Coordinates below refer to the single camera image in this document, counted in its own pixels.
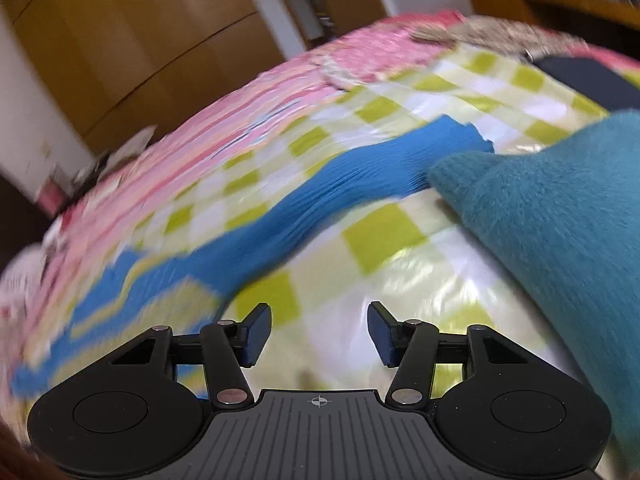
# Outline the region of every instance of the blue sock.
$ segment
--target blue sock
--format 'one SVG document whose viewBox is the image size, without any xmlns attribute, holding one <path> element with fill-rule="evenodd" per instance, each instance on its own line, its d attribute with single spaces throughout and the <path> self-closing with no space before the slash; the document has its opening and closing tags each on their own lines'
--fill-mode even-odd
<svg viewBox="0 0 640 480">
<path fill-rule="evenodd" d="M 429 187 L 426 173 L 432 164 L 469 150 L 494 148 L 471 124 L 443 116 L 395 139 L 342 153 L 261 218 L 185 257 L 188 272 L 230 300 L 282 263 L 334 215 L 423 190 Z"/>
</svg>

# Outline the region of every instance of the teal fuzzy cloth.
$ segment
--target teal fuzzy cloth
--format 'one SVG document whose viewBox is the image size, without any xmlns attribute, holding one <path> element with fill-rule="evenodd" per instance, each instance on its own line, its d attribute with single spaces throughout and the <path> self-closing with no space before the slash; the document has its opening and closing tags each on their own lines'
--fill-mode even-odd
<svg viewBox="0 0 640 480">
<path fill-rule="evenodd" d="M 562 336 L 640 470 L 640 113 L 534 155 L 451 155 L 429 180 Z"/>
</svg>

